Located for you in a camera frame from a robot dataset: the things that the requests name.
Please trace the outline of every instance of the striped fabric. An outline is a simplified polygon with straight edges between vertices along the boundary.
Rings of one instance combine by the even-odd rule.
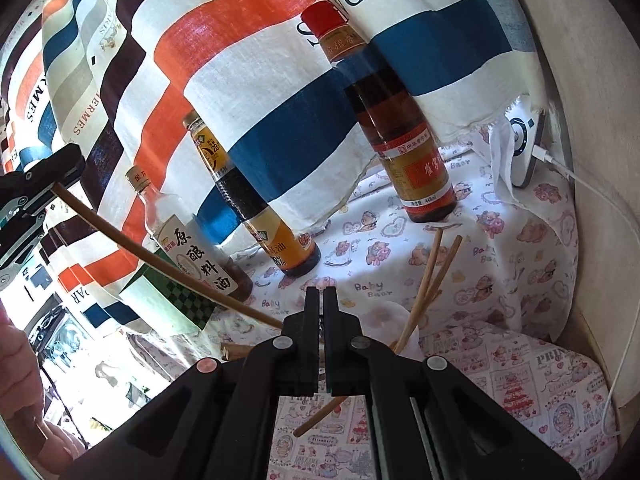
[[[252,238],[223,203],[181,119],[202,115],[238,168],[295,230],[335,212],[373,157],[300,13],[316,0],[34,0],[0,56],[5,171],[66,142],[86,171],[74,192],[152,246],[124,178],[144,168],[180,194],[214,242]],[[442,141],[504,113],[545,105],[516,0],[331,0],[395,68]],[[94,324],[136,318],[118,294],[140,263],[54,202],[41,254]]]

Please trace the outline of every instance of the beige wall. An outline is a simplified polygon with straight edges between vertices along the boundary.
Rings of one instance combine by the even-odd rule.
[[[640,49],[608,0],[521,0],[540,38],[569,129],[574,167],[640,211]],[[640,250],[616,213],[576,185],[580,261],[574,308],[611,375],[640,297]],[[636,335],[616,388],[618,405],[640,391]]]

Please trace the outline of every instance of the charging cable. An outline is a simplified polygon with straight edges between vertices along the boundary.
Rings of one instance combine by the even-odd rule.
[[[631,231],[636,238],[636,242],[638,242],[638,246],[640,247],[640,223],[638,223],[638,218],[630,211],[630,208],[625,203],[624,205],[620,204],[620,200],[615,201],[608,197],[606,194],[601,192],[595,186],[585,181],[582,177],[577,176],[573,171],[569,170],[564,164],[561,164],[557,160],[555,160],[547,150],[540,146],[533,147],[533,156],[541,160],[542,162],[548,162],[549,164],[553,164],[556,168],[563,170],[566,174],[568,174],[572,179],[576,182],[579,182],[584,187],[594,192],[597,196],[603,199],[607,204],[609,204],[615,211],[618,212],[623,219],[625,219],[626,224],[631,228]],[[602,430],[602,434],[605,436],[617,436],[620,434],[619,431],[616,431],[613,434],[609,434],[605,428],[605,422],[607,419],[607,412],[609,411],[609,407],[611,406],[611,402],[613,400],[613,391],[618,384],[618,380],[620,378],[620,373],[622,372],[622,367],[625,364],[626,357],[629,354],[629,349],[631,348],[631,341],[633,340],[634,334],[636,333],[636,328],[638,327],[638,320],[640,319],[640,300],[638,301],[638,309],[636,310],[636,317],[634,318],[634,322],[631,325],[631,331],[629,333],[629,338],[626,341],[626,346],[624,351],[622,352],[622,359],[620,359],[620,364],[618,365],[618,370],[616,370],[616,374],[613,377],[613,382],[611,383],[611,388],[609,389],[609,395],[607,396],[607,402],[604,405],[604,412],[602,413],[602,418],[600,419],[600,429]]]

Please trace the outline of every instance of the cooking wine bottle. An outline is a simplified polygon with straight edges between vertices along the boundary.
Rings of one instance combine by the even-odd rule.
[[[302,21],[347,79],[347,98],[409,218],[442,220],[455,208],[456,195],[427,119],[404,83],[333,4],[314,3]]]
[[[321,256],[320,247],[313,238],[306,233],[298,237],[293,234],[236,168],[195,110],[187,114],[182,123],[188,129],[223,199],[278,268],[292,278],[313,269]]]
[[[228,254],[207,242],[179,196],[158,191],[138,166],[127,171],[127,180],[145,205],[147,232],[174,264],[230,298],[249,298],[254,282]]]

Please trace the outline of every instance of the sauce bottle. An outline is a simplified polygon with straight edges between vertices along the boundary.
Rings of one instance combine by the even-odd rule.
[[[138,166],[127,171],[127,180],[145,205],[147,232],[176,266],[230,298],[249,297],[254,282],[228,254],[207,242],[179,196],[158,191]]]
[[[292,278],[303,276],[313,269],[320,261],[321,253],[312,237],[306,233],[298,237],[293,234],[236,168],[195,110],[189,112],[182,123],[188,129],[223,199],[278,268]]]
[[[345,93],[413,222],[437,222],[456,195],[418,103],[382,55],[328,1],[302,13],[327,59],[347,79]]]

